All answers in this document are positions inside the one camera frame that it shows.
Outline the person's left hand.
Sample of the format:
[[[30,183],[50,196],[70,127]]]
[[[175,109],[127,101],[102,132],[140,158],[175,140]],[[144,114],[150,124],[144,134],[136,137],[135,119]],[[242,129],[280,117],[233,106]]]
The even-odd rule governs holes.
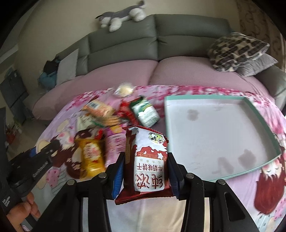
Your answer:
[[[9,211],[7,218],[14,227],[14,229],[17,232],[21,232],[24,231],[21,226],[21,223],[29,214],[31,214],[35,218],[39,218],[41,216],[41,213],[38,209],[38,205],[34,201],[34,195],[32,192],[30,192],[26,196],[26,201],[19,203]]]

